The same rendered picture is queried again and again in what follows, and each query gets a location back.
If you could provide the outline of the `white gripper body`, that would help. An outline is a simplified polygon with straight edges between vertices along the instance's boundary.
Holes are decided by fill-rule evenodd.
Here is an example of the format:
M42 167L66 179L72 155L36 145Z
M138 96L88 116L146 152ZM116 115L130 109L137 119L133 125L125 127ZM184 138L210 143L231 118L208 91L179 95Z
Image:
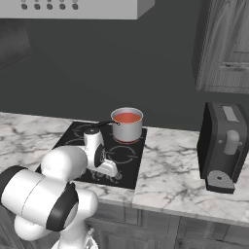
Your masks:
M118 173L116 164L111 160L105 160L96 168L96 171L110 177L115 177Z

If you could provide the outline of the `silver saucepan with red sauce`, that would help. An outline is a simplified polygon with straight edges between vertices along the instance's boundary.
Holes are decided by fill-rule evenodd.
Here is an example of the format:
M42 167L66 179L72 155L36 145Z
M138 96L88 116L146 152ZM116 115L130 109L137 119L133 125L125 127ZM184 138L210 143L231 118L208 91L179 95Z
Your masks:
M123 107L111 113L111 120L100 122L96 126L112 125L113 136L122 143L137 141L142 134L143 113L132 107Z

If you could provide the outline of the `black hob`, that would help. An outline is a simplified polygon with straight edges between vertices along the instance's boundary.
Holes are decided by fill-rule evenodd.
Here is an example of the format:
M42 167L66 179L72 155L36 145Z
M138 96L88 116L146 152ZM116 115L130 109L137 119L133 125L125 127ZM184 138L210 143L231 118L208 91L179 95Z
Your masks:
M73 122L53 147L56 148L63 145L84 146L84 131L88 126L91 126L91 123ZM112 127L109 124L103 126L100 130L104 140L106 158L116 164L118 174L115 177L110 177L88 169L84 175L77 179L77 182L134 190L143 155L147 129L142 128L140 138L131 144L119 143L114 138Z

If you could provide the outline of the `grey wooden base cupboards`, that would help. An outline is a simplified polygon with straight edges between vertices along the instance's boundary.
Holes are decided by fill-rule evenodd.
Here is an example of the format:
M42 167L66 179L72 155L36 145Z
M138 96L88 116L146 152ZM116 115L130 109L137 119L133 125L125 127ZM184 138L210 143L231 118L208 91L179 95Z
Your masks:
M106 203L87 224L99 249L249 249L249 228Z

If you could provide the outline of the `black coffee machine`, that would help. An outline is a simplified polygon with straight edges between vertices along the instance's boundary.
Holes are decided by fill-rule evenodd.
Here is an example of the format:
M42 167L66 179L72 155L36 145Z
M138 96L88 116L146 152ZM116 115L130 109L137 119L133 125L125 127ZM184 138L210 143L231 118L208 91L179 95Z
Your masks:
M206 102L196 150L206 190L232 195L249 153L249 118L242 106Z

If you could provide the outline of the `grey extractor hood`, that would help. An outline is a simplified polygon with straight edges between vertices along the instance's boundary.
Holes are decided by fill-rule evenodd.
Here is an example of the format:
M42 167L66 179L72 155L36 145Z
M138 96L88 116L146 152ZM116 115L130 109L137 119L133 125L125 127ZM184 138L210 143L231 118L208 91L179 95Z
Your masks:
M156 0L0 0L0 18L138 19Z

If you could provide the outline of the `grey wooden wall cupboard door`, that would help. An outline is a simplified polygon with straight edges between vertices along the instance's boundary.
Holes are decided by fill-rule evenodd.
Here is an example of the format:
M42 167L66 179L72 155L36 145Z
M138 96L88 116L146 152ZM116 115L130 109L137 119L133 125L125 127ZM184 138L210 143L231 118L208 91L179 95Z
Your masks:
M196 89L249 94L249 0L200 0L192 58Z

